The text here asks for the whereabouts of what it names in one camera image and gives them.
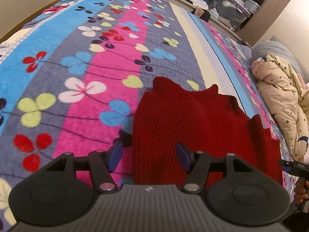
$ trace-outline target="bed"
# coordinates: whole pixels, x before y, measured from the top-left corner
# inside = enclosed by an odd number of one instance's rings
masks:
[[[291,160],[239,44],[164,0],[62,0],[0,44],[0,230],[14,225],[11,188],[64,152],[122,141],[113,178],[132,183],[134,112],[156,76],[186,90],[217,84]],[[282,177],[292,198],[295,178]]]

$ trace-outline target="blue stripe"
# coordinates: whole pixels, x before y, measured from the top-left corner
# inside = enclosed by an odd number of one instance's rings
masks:
[[[212,40],[212,38],[207,34],[205,28],[202,26],[202,24],[200,23],[199,19],[194,16],[193,14],[189,13],[190,17],[192,18],[192,20],[195,22],[195,24],[197,25],[197,27],[199,28],[199,30],[202,32],[202,34],[204,35],[204,37],[206,38],[206,40],[209,42],[209,44],[211,45],[212,49],[214,50],[214,52],[217,54],[221,64],[223,65],[224,69],[226,70],[232,84],[235,87],[235,90],[237,91],[238,97],[244,107],[245,113],[252,118],[255,113],[254,110],[252,108],[252,105],[248,99],[248,96],[246,95],[244,89],[242,88],[238,78],[236,77],[233,69],[231,68],[230,64],[228,63],[228,61],[226,60],[225,56],[222,54],[222,52],[219,50],[218,45]]]
[[[84,11],[76,11],[77,6],[84,6],[88,10],[102,10],[103,6],[94,4],[98,2],[104,2],[106,6],[112,1],[85,0],[71,6],[63,13],[43,23],[2,62],[0,65],[0,98],[7,100],[7,105],[4,109],[6,112],[11,112],[14,109],[24,90],[43,65],[39,64],[39,67],[34,72],[27,73],[27,65],[24,65],[22,60],[27,56],[35,57],[40,51],[47,52],[44,58],[44,60],[47,60],[57,46],[78,26],[85,23],[88,20],[88,16],[92,15],[86,14]],[[7,117],[4,118],[4,122],[0,126],[0,135],[7,119]]]

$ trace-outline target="red garment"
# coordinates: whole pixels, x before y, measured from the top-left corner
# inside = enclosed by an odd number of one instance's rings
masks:
[[[282,184],[280,142],[263,129],[259,115],[250,119],[235,97],[218,94],[217,85],[186,91],[156,77],[134,117],[134,183],[181,186],[188,175],[176,158],[178,142],[213,157],[235,153]],[[210,173],[208,186],[219,179],[221,173]]]

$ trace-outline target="human hand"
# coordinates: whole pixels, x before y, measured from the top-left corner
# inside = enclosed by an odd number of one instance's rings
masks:
[[[301,204],[303,200],[308,198],[308,195],[305,194],[306,189],[304,187],[299,186],[299,181],[296,182],[296,188],[294,189],[295,195],[294,195],[294,201],[295,204]],[[309,182],[305,181],[305,187],[309,188]]]

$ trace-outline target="white patterned stripe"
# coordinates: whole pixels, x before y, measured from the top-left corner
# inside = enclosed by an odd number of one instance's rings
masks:
[[[86,0],[80,0],[80,1],[77,1],[76,3],[73,4],[76,5],[80,2],[83,2],[83,1],[86,1]],[[19,38],[18,40],[16,40],[14,43],[10,44],[8,47],[6,48],[3,48],[3,49],[0,49],[0,55],[2,55],[0,57],[0,65],[2,64],[2,62],[13,52],[13,50],[22,42],[24,41],[32,32],[34,32],[35,30],[37,30],[42,24],[44,24],[45,22],[53,19],[54,17],[56,17],[57,15],[63,13],[64,11],[66,11],[67,9],[69,9],[71,6],[68,6],[66,8],[63,8],[59,11],[57,11],[55,14],[51,15],[50,17],[40,21],[39,23],[37,23],[31,30],[29,30],[29,32],[27,32],[24,36],[22,36],[21,38]]]

